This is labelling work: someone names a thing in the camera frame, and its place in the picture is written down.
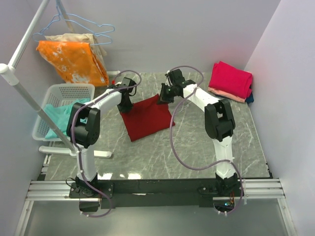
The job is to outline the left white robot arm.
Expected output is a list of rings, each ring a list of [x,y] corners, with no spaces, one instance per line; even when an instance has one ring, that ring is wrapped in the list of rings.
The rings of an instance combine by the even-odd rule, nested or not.
[[[124,77],[119,84],[111,85],[92,101],[77,102],[72,106],[66,133],[77,150],[77,178],[86,180],[81,185],[81,192],[88,198],[98,193],[98,184],[93,182],[97,178],[94,144],[100,134],[101,115],[115,106],[121,113],[130,112],[133,91],[136,91],[136,82]]]

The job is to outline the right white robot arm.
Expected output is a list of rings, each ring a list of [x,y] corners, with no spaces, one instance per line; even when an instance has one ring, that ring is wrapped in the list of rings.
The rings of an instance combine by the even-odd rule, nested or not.
[[[215,147],[216,177],[222,179],[216,184],[216,191],[221,196],[227,196],[233,191],[233,184],[229,178],[237,171],[232,166],[232,136],[236,127],[231,105],[227,99],[218,99],[200,88],[200,83],[186,80],[179,67],[175,67],[165,74],[167,81],[161,84],[157,104],[169,104],[175,97],[192,102],[204,112],[204,123],[207,135],[212,139]]]

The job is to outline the dark red t shirt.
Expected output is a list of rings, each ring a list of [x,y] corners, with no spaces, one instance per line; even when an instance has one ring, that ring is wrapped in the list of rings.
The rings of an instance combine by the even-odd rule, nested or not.
[[[131,111],[120,113],[132,142],[170,127],[171,113],[167,104],[158,104],[159,95],[133,104]]]

